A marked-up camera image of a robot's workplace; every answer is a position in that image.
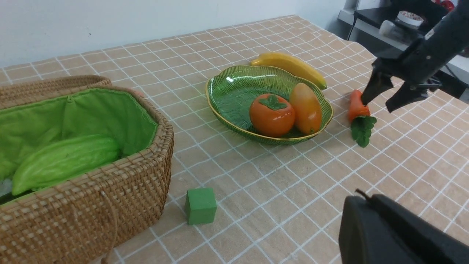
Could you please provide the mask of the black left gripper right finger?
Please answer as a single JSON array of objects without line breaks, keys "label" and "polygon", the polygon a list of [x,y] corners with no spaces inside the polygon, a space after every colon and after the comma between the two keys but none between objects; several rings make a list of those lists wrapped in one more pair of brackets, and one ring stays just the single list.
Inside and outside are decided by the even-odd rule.
[{"label": "black left gripper right finger", "polygon": [[383,194],[371,196],[371,206],[425,264],[467,264],[468,246],[416,216]]}]

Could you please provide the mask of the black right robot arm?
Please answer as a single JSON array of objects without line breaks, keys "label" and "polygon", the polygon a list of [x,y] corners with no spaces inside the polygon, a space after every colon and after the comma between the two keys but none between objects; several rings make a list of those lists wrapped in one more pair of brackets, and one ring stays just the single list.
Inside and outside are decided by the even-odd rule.
[{"label": "black right robot arm", "polygon": [[[361,101],[368,104],[392,89],[391,77],[404,81],[386,102],[389,112],[425,100],[428,90],[440,89],[468,102],[468,87],[452,82],[429,85],[428,80],[468,46],[469,5],[461,0],[452,12],[413,42],[396,59],[377,58]],[[424,221],[383,194],[344,200],[339,248],[344,264],[467,264],[466,244]]]}]

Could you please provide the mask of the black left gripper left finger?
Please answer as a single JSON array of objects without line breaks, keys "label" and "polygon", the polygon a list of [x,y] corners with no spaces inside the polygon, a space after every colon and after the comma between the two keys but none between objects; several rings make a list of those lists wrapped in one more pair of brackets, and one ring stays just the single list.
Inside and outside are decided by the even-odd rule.
[{"label": "black left gripper left finger", "polygon": [[371,198],[344,200],[339,230],[339,249],[344,264],[417,264],[418,257],[404,245],[371,205]]}]

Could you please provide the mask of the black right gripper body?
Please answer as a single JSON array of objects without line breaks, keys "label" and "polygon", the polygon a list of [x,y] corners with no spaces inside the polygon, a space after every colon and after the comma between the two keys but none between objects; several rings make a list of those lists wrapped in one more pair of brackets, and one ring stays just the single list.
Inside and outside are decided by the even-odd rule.
[{"label": "black right gripper body", "polygon": [[395,58],[382,57],[373,62],[381,70],[416,85],[428,80],[456,55],[456,41],[433,35],[421,37]]}]

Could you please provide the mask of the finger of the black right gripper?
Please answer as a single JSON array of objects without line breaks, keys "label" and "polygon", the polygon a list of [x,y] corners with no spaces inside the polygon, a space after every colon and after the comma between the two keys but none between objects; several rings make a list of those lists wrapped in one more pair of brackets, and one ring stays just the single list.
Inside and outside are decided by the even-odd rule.
[{"label": "finger of the black right gripper", "polygon": [[412,85],[410,82],[404,82],[399,90],[385,103],[388,112],[391,113],[406,105],[427,99],[428,90],[428,85]]},{"label": "finger of the black right gripper", "polygon": [[368,85],[361,95],[362,104],[367,106],[372,100],[382,93],[394,88],[392,75],[381,70],[372,70]]}]

